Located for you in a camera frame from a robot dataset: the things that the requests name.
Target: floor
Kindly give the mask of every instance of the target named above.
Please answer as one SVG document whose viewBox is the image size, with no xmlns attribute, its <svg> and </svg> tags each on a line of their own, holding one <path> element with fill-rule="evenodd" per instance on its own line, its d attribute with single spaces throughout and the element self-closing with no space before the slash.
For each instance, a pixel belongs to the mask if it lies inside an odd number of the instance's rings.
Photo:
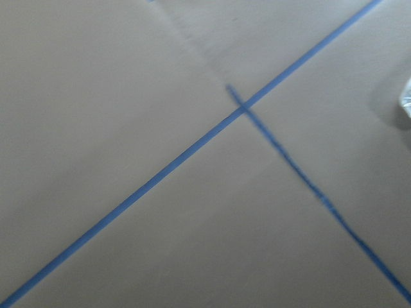
<svg viewBox="0 0 411 308">
<path fill-rule="evenodd" d="M 409 307 L 410 15 L 1 3 L 0 307 Z"/>
</svg>

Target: blue line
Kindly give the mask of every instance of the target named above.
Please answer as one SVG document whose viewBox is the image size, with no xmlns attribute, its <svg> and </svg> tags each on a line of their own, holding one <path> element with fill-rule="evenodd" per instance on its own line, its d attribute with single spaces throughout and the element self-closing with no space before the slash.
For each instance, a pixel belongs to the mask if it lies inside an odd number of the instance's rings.
<svg viewBox="0 0 411 308">
<path fill-rule="evenodd" d="M 397 277 L 391 272 L 391 270 L 384 264 L 384 262 L 376 255 L 375 252 L 358 236 L 354 230 L 347 224 L 345 219 L 337 211 L 330 199 L 310 180 L 310 178 L 304 173 L 304 171 L 297 165 L 294 159 L 288 154 L 283 145 L 276 139 L 274 134 L 264 125 L 262 120 L 245 106 L 240 95 L 235 88 L 231 85 L 227 86 L 228 92 L 233 97 L 234 101 L 243 109 L 248 115 L 250 120 L 254 123 L 257 129 L 263 134 L 265 139 L 273 146 L 275 150 L 286 160 L 290 167 L 298 174 L 301 180 L 312 190 L 314 195 L 326 206 L 331 215 L 340 223 L 340 225 L 348 232 L 348 234 L 354 239 L 354 241 L 360 246 L 366 255 L 373 261 L 373 263 L 380 269 L 380 271 L 386 276 L 391 284 L 404 296 L 409 304 L 411 304 L 411 293 L 406 287 L 397 279 Z"/>
<path fill-rule="evenodd" d="M 270 92 L 273 88 L 279 85 L 284 79 L 291 75 L 296 69 L 298 69 L 302 64 L 307 62 L 312 56 L 318 53 L 322 48 L 328 45 L 333 39 L 335 39 L 339 34 L 345 31 L 350 25 L 364 16 L 369 10 L 376 6 L 382 0 L 372 1 L 358 13 L 353 15 L 348 21 L 343 23 L 337 30 L 329 34 L 324 40 L 310 49 L 297 61 L 295 61 L 291 66 L 289 66 L 280 75 L 275 77 L 270 83 L 253 95 L 246 103 L 246 107 L 251 107 L 258 100 L 260 100 L 265 94 Z M 109 223 L 115 220 L 122 212 L 127 210 L 133 203 L 144 196 L 151 188 L 157 185 L 163 178 L 168 176 L 174 169 L 179 167 L 184 161 L 186 161 L 190 156 L 197 152 L 203 145 L 209 142 L 213 137 L 215 137 L 220 131 L 230 125 L 235 119 L 244 113 L 244 109 L 239 107 L 232 114 L 226 117 L 223 121 L 218 123 L 214 128 L 209 130 L 203 137 L 197 140 L 193 145 L 191 145 L 186 151 L 181 153 L 175 160 L 170 162 L 164 169 L 158 172 L 151 180 L 145 183 L 143 186 L 138 188 L 131 196 L 129 196 L 125 201 L 118 205 L 114 210 L 108 213 L 103 219 L 101 219 L 97 224 L 91 227 L 86 233 L 84 233 L 80 238 L 78 238 L 73 244 L 67 247 L 62 253 L 55 257 L 51 262 L 44 266 L 39 272 L 32 276 L 27 282 L 25 282 L 21 287 L 14 291 L 6 300 L 0 304 L 0 308 L 9 308 L 21 297 L 23 297 L 28 291 L 30 291 L 35 285 L 37 285 L 41 280 L 46 278 L 53 270 L 59 267 L 65 260 L 67 260 L 72 254 L 79 250 L 85 243 L 90 241 L 98 232 L 103 230 Z"/>
<path fill-rule="evenodd" d="M 272 89 L 278 86 L 284 79 L 289 77 L 292 73 L 295 72 L 300 66 L 305 64 L 309 59 L 315 56 L 319 51 L 325 48 L 329 43 L 335 40 L 339 35 L 341 35 L 346 29 L 351 27 L 356 21 L 360 20 L 365 14 L 371 11 L 377 4 L 382 2 L 382 0 L 373 0 L 366 6 L 364 6 L 360 11 L 355 13 L 350 19 L 345 21 L 341 26 L 339 26 L 336 30 L 331 32 L 327 35 L 324 39 L 322 39 L 317 45 L 312 47 L 309 51 L 303 54 L 297 61 L 295 61 L 292 65 L 287 67 L 283 72 L 281 72 L 278 76 L 276 76 L 272 81 L 266 84 L 263 88 L 261 88 L 257 93 L 255 93 L 251 98 L 249 98 L 245 102 L 245 106 L 250 108 L 252 105 L 257 103 L 261 98 L 267 95 Z"/>
</svg>

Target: diagonal blue line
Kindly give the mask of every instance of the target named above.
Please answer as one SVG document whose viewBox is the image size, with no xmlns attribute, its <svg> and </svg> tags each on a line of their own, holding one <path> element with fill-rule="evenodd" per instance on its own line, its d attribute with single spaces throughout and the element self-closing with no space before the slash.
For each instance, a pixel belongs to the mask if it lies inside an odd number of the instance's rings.
<svg viewBox="0 0 411 308">
<path fill-rule="evenodd" d="M 278 153 L 285 159 L 290 167 L 298 174 L 301 180 L 312 190 L 314 195 L 325 205 L 332 216 L 340 223 L 345 231 L 354 239 L 354 241 L 360 246 L 364 253 L 371 259 L 371 261 L 377 266 L 377 268 L 385 275 L 385 277 L 391 282 L 391 284 L 404 296 L 405 300 L 411 304 L 411 293 L 406 287 L 397 279 L 397 277 L 391 272 L 391 270 L 385 265 L 385 263 L 377 256 L 377 254 L 368 246 L 368 244 L 361 239 L 361 237 L 354 232 L 354 230 L 347 224 L 345 219 L 337 211 L 331 200 L 311 181 L 311 179 L 304 173 L 304 171 L 298 166 L 294 159 L 288 154 L 284 146 L 276 139 L 274 134 L 264 125 L 262 120 L 247 108 L 237 93 L 235 88 L 231 85 L 227 86 L 227 90 L 232 96 L 233 100 L 239 105 L 243 111 L 248 115 L 250 120 L 254 123 L 257 129 L 263 134 L 265 139 L 272 145 L 272 147 L 278 151 Z"/>
<path fill-rule="evenodd" d="M 287 67 L 283 72 L 276 76 L 272 81 L 266 84 L 263 88 L 258 90 L 253 96 L 251 96 L 246 102 L 244 102 L 247 108 L 250 108 L 252 105 L 257 103 L 261 98 L 267 95 L 272 89 L 278 86 L 284 79 L 289 77 L 292 73 L 295 72 L 300 66 L 306 63 L 309 59 L 315 56 L 319 51 L 324 49 L 328 44 L 335 40 L 339 35 L 341 35 L 345 30 L 351 27 L 355 22 L 359 21 L 365 14 L 371 11 L 377 4 L 382 2 L 382 0 L 373 0 L 366 6 L 364 6 L 360 11 L 355 13 L 350 19 L 345 21 L 341 26 L 336 30 L 332 31 L 324 39 L 322 39 L 317 45 L 312 47 L 309 51 L 303 54 L 297 61 L 292 65 Z"/>
<path fill-rule="evenodd" d="M 364 16 L 368 11 L 370 11 L 374 6 L 376 6 L 382 0 L 371 1 L 367 6 L 362 8 L 358 13 L 353 15 L 348 19 L 343 25 L 338 27 L 335 31 L 331 32 L 324 40 L 319 42 L 316 46 L 311 48 L 307 53 L 295 61 L 291 66 L 289 66 L 280 75 L 275 77 L 270 83 L 253 95 L 247 102 L 246 107 L 251 107 L 258 100 L 260 100 L 265 94 L 270 92 L 278 84 L 280 84 L 284 79 L 291 75 L 296 69 L 298 69 L 302 64 L 307 62 L 311 57 L 318 53 L 322 48 L 328 45 L 332 40 L 344 32 L 348 27 L 350 27 L 354 22 Z M 244 108 L 239 107 L 223 121 L 218 123 L 214 128 L 209 130 L 203 137 L 192 144 L 186 151 L 181 153 L 175 160 L 170 162 L 165 168 L 159 171 L 152 179 L 150 179 L 143 186 L 138 188 L 132 195 L 130 195 L 125 201 L 120 203 L 114 210 L 108 213 L 104 218 L 102 218 L 97 224 L 91 227 L 86 233 L 79 237 L 75 242 L 68 246 L 62 253 L 57 255 L 52 261 L 45 265 L 39 272 L 32 276 L 27 282 L 25 282 L 21 287 L 14 291 L 6 300 L 0 303 L 0 308 L 9 308 L 21 297 L 23 297 L 28 291 L 35 287 L 41 280 L 46 278 L 52 271 L 59 267 L 65 260 L 70 258 L 77 250 L 79 250 L 83 245 L 90 241 L 96 234 L 103 230 L 109 223 L 115 220 L 121 213 L 127 210 L 133 203 L 144 196 L 150 189 L 156 186 L 163 178 L 168 176 L 173 170 L 179 167 L 183 162 L 185 162 L 190 156 L 197 152 L 203 145 L 209 142 L 213 137 L 215 137 L 220 131 L 230 125 L 235 119 L 244 113 Z"/>
</svg>

